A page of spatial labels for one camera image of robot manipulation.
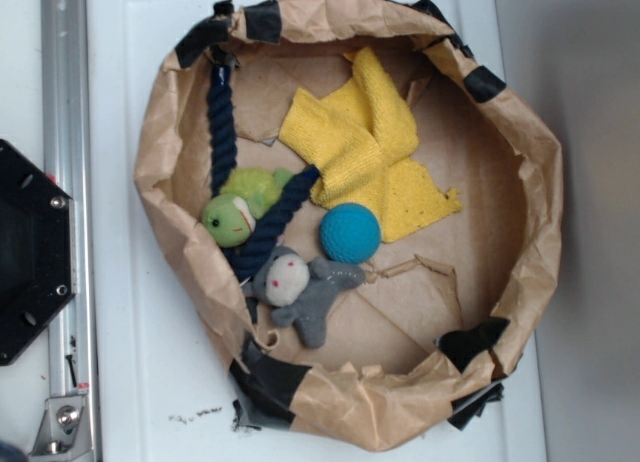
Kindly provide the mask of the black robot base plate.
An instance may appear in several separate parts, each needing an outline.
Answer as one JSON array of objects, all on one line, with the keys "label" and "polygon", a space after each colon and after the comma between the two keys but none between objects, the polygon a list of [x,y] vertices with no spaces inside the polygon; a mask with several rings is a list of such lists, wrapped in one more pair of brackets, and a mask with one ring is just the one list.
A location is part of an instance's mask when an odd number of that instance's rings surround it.
[{"label": "black robot base plate", "polygon": [[1,365],[13,364],[74,295],[72,199],[1,141]]}]

